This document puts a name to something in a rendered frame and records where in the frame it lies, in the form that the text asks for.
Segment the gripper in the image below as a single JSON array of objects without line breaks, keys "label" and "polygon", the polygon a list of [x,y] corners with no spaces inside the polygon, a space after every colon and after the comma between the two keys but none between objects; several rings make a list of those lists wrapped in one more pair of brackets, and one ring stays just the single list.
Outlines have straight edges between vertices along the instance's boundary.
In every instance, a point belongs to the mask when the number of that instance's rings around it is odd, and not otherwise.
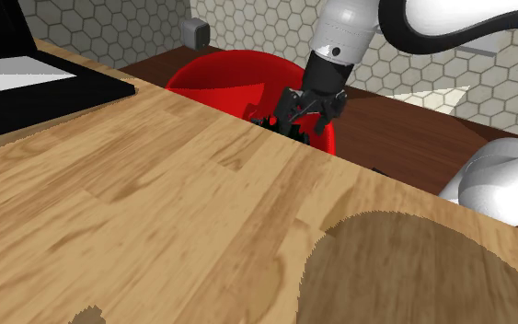
[{"label": "gripper", "polygon": [[348,95],[342,91],[354,65],[336,64],[311,51],[305,66],[301,89],[286,87],[278,100],[274,116],[279,125],[278,133],[290,136],[293,123],[315,110],[319,95],[335,95],[321,98],[318,104],[320,117],[314,127],[316,134],[344,111]]}]

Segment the red bowl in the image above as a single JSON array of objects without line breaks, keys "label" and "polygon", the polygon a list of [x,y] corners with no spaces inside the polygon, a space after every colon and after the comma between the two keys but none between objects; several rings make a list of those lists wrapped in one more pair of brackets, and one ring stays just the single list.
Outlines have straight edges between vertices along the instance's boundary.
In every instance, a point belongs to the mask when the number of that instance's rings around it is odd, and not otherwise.
[{"label": "red bowl", "polygon": [[274,54],[230,50],[203,55],[183,66],[166,89],[271,130],[283,90],[298,90],[304,73],[304,68]]}]

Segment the black flat appliance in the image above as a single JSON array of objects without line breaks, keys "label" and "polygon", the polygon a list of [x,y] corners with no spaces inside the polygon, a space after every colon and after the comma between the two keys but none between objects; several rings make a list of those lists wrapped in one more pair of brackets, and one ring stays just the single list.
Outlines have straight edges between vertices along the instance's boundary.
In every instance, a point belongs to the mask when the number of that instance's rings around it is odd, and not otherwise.
[{"label": "black flat appliance", "polygon": [[0,0],[0,135],[134,94],[131,84],[40,51],[18,0]]}]

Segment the grey wall socket box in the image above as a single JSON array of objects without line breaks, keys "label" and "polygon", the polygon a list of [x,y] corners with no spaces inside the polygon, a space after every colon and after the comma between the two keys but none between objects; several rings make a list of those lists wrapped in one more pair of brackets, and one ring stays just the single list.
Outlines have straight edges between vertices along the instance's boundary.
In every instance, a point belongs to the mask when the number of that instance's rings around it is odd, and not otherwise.
[{"label": "grey wall socket box", "polygon": [[185,19],[181,24],[181,42],[194,51],[208,46],[210,35],[210,25],[197,17]]}]

